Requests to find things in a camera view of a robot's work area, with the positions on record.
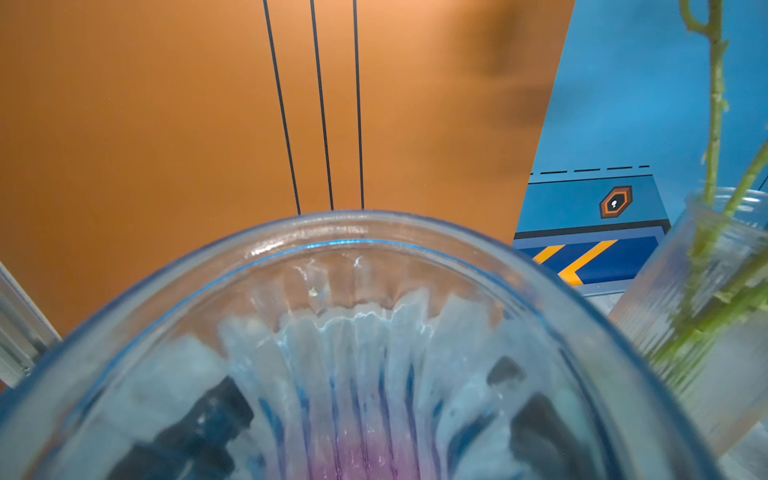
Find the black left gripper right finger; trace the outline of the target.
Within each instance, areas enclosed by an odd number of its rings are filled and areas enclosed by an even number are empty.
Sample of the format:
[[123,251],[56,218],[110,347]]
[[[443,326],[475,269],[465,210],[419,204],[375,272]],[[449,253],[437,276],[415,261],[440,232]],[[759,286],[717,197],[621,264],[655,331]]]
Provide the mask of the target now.
[[600,442],[570,375],[504,356],[486,383],[500,396],[485,430],[487,479],[600,477]]

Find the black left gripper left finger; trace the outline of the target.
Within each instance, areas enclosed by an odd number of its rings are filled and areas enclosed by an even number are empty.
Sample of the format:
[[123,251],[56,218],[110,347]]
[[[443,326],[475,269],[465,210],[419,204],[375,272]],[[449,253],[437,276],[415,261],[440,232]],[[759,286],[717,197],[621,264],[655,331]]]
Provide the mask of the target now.
[[235,462],[227,445],[250,427],[254,413],[226,376],[176,423],[134,443],[110,479],[227,479]]

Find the purple ribbed glass vase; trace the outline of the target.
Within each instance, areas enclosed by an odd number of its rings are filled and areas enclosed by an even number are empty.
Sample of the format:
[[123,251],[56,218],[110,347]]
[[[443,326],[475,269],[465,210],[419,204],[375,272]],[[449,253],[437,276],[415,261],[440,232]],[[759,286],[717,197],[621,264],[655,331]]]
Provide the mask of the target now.
[[224,377],[254,418],[227,479],[487,479],[508,356],[557,366],[589,409],[598,479],[717,479],[629,342],[526,255],[408,214],[252,228],[132,287],[1,399],[5,479],[110,479]]

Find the clear ribbed glass vase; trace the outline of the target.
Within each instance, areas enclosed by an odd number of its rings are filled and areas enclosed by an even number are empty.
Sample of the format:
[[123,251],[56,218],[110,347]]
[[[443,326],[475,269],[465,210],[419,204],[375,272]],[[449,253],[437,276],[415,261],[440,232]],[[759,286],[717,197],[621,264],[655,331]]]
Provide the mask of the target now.
[[609,315],[717,456],[767,416],[767,195],[696,192]]

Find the pink peony flower stem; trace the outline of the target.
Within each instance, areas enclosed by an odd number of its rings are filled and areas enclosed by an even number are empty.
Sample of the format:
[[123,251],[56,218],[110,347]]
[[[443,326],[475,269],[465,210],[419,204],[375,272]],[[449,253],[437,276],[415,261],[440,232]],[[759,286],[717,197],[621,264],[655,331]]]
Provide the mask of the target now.
[[738,208],[747,199],[750,188],[767,166],[767,146],[762,145],[738,185],[731,190],[722,208],[716,207],[717,180],[722,143],[722,127],[729,104],[725,98],[724,57],[729,41],[723,37],[724,3],[707,3],[707,21],[699,21],[689,1],[679,3],[679,11],[687,31],[704,37],[709,45],[709,129],[704,154],[706,177],[703,191],[688,203],[687,212],[695,222],[693,243],[687,252],[689,276],[684,283],[683,296],[670,322],[668,340],[651,351],[654,365],[669,368],[692,367],[704,356],[716,334],[741,323],[753,312],[767,309],[767,248],[742,260],[723,286],[719,287],[701,307],[694,306],[696,296],[714,283],[710,270],[716,254],[731,253],[725,245],[729,231],[745,223],[736,220]]

